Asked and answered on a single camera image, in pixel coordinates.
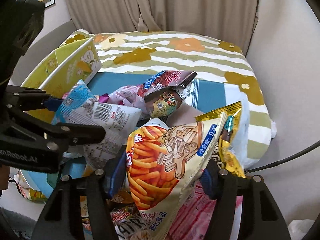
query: purple snack wrapper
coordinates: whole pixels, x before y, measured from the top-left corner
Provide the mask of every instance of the purple snack wrapper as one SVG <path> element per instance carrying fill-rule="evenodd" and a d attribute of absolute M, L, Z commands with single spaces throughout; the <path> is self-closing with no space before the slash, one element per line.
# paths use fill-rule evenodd
<path fill-rule="evenodd" d="M 99 96 L 98 101 L 99 101 L 99 103 L 107 103 L 109 98 L 110 97 L 108 94 L 104 94 L 102 96 Z"/>

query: curtain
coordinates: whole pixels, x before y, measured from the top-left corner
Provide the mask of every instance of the curtain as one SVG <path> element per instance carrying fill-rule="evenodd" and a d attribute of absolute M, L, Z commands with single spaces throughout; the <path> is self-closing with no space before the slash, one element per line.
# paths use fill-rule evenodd
<path fill-rule="evenodd" d="M 246 54 L 258 0 L 66 0 L 77 28 L 92 33 L 181 31 L 239 46 Z"/>

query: yellow snack bag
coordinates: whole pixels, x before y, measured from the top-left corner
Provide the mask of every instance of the yellow snack bag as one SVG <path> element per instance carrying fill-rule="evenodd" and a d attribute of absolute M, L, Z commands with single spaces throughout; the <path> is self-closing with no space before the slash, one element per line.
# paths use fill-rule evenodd
<path fill-rule="evenodd" d="M 234 151 L 231 147 L 231 142 L 236 135 L 240 123 L 241 102 L 236 102 L 228 106 L 224 106 L 206 114 L 195 117 L 197 121 L 210 120 L 216 118 L 221 112 L 226 112 L 228 115 L 227 121 L 224 124 L 222 132 L 219 136 L 215 149 L 212 154 L 212 159 L 218 164 L 221 169 L 226 169 L 238 177 L 245 178 L 244 170 L 237 160 Z"/>
<path fill-rule="evenodd" d="M 163 240 L 194 183 L 207 166 L 225 123 L 218 118 L 169 127 L 154 118 L 130 134 L 127 176 L 153 240 Z"/>

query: screw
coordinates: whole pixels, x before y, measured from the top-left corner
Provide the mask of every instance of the screw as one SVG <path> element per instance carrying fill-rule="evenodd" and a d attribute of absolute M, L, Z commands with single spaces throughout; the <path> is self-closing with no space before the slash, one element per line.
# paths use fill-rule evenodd
<path fill-rule="evenodd" d="M 226 169 L 221 169 L 221 170 L 219 171 L 219 173 L 220 173 L 221 175 L 227 175 L 227 174 L 228 174 L 228 171 L 227 171 Z"/>
<path fill-rule="evenodd" d="M 59 146 L 54 142 L 48 142 L 47 143 L 47 148 L 49 150 L 56 151 L 56 150 L 58 150 Z"/>
<path fill-rule="evenodd" d="M 259 176 L 255 175 L 255 176 L 253 176 L 253 180 L 256 182 L 260 182 L 261 178 Z"/>
<path fill-rule="evenodd" d="M 101 176 L 104 173 L 103 169 L 97 169 L 94 174 Z"/>
<path fill-rule="evenodd" d="M 67 126 L 62 126 L 61 129 L 66 131 L 66 132 L 70 132 L 70 128 L 67 127 Z"/>
<path fill-rule="evenodd" d="M 64 175 L 61 178 L 62 181 L 68 181 L 69 179 L 70 179 L 69 175 Z"/>

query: food packaging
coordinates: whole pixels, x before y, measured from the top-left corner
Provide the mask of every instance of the food packaging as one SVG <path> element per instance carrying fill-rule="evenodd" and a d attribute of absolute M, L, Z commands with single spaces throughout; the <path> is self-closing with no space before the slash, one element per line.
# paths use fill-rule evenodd
<path fill-rule="evenodd" d="M 169 129 L 158 118 L 127 141 L 127 176 L 153 240 L 163 240 L 206 167 L 227 115 Z"/>
<path fill-rule="evenodd" d="M 147 226 L 134 204 L 115 208 L 110 212 L 110 215 L 119 240 L 152 240 Z M 82 225 L 85 239 L 94 240 L 88 217 L 82 216 Z"/>
<path fill-rule="evenodd" d="M 141 110 L 108 103 L 99 103 L 83 82 L 63 100 L 55 113 L 52 124 L 58 122 L 101 125 L 105 138 L 98 144 L 83 146 L 86 157 L 85 175 L 103 168 L 106 161 L 116 157 L 119 149 L 126 143 L 128 135 L 134 130 Z"/>
<path fill-rule="evenodd" d="M 238 177 L 245 178 L 244 169 L 240 165 L 232 148 L 232 140 L 236 135 L 240 123 L 241 109 L 242 106 L 239 101 L 197 116 L 196 120 L 210 120 L 219 116 L 221 112 L 227 113 L 227 121 L 224 124 L 211 158 L 215 160 L 221 169 L 226 169 Z"/>
<path fill-rule="evenodd" d="M 133 105 L 145 103 L 151 117 L 168 116 L 186 100 L 196 75 L 194 71 L 161 71 L 140 85 Z"/>
<path fill-rule="evenodd" d="M 168 240 L 204 239 L 217 200 L 211 200 L 196 182 L 194 191 L 179 209 L 167 235 Z M 236 210 L 230 240 L 238 239 L 242 209 L 242 196 L 237 196 Z"/>

